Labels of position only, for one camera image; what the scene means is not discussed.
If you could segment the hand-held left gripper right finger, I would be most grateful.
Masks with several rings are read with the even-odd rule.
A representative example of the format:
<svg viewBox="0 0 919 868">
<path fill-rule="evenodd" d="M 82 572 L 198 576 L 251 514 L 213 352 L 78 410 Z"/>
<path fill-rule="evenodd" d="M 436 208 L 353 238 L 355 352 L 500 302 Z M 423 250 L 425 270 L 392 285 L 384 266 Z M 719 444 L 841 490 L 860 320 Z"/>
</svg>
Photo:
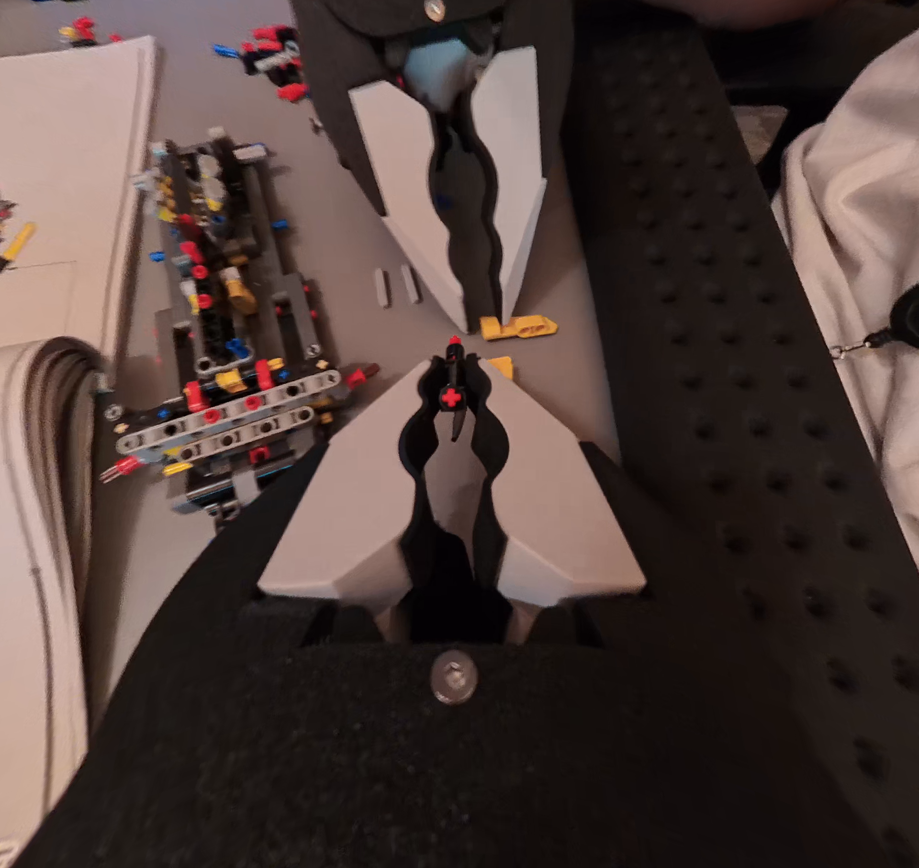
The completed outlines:
<svg viewBox="0 0 919 868">
<path fill-rule="evenodd" d="M 575 434 L 483 359 L 468 359 L 467 386 L 484 470 L 474 571 L 510 604 L 504 642 L 523 644 L 545 609 L 640 593 L 646 576 Z"/>
</svg>

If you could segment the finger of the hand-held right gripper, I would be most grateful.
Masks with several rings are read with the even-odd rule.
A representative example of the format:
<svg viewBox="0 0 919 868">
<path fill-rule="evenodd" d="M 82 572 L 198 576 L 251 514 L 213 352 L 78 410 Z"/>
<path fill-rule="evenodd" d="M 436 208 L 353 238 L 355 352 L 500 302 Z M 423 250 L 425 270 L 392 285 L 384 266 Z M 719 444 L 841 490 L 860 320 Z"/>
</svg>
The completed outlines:
<svg viewBox="0 0 919 868">
<path fill-rule="evenodd" d="M 430 187 L 432 116 L 388 81 L 351 89 L 348 96 L 381 194 L 383 222 L 442 311 L 467 334 L 465 297 L 449 260 L 450 233 Z"/>
<path fill-rule="evenodd" d="M 471 116 L 496 176 L 491 220 L 501 244 L 500 316 L 509 323 L 548 182 L 543 174 L 534 47 L 504 50 L 492 58 L 472 90 Z"/>
</svg>

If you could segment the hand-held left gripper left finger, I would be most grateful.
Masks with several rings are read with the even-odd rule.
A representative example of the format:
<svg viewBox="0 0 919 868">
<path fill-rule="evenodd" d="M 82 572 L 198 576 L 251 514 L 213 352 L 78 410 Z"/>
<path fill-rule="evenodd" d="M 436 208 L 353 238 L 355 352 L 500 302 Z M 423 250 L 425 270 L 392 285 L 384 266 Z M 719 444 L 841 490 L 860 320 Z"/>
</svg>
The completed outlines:
<svg viewBox="0 0 919 868">
<path fill-rule="evenodd" d="M 403 430 L 423 409 L 419 385 L 434 365 L 416 365 L 331 438 L 260 576 L 262 593 L 355 606 L 385 640 L 409 640 L 406 597 L 431 586 L 449 545 L 424 472 L 403 459 Z"/>
</svg>

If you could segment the pile of small lego pins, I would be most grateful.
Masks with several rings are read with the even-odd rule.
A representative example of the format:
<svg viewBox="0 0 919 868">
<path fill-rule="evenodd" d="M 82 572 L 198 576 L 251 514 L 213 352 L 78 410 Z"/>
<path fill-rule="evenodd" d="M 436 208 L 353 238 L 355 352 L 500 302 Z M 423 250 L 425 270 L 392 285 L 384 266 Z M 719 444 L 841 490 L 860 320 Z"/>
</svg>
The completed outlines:
<svg viewBox="0 0 919 868">
<path fill-rule="evenodd" d="M 296 104 L 311 99 L 305 80 L 300 37 L 291 25 L 262 26 L 252 31 L 252 38 L 241 43 L 238 58 L 248 76 L 268 79 L 277 97 Z"/>
</svg>

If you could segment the lego car chassis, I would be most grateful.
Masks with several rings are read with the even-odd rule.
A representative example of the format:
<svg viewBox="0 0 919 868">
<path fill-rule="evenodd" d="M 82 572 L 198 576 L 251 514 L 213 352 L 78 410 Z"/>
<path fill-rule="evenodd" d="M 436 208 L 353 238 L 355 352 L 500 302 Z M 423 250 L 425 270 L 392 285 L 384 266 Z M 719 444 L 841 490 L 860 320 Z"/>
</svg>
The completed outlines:
<svg viewBox="0 0 919 868">
<path fill-rule="evenodd" d="M 179 513 L 235 518 L 319 442 L 379 372 L 340 369 L 321 340 L 311 289 L 287 269 L 266 197 L 269 151 L 223 127 L 188 146 L 152 145 L 133 177 L 161 228 L 169 305 L 155 314 L 156 357 L 169 389 L 150 408 L 110 401 L 114 463 L 99 483 L 150 469 Z"/>
</svg>

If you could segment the white instruction booklet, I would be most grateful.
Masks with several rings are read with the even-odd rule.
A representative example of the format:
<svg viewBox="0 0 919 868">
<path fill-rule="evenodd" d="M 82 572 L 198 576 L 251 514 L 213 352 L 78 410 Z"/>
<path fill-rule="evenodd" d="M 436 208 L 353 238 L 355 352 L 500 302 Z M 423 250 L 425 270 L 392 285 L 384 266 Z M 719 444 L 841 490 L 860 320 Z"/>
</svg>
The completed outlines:
<svg viewBox="0 0 919 868">
<path fill-rule="evenodd" d="M 2 58 L 2 866 L 86 756 L 97 395 L 121 346 L 156 56 L 143 36 Z"/>
</svg>

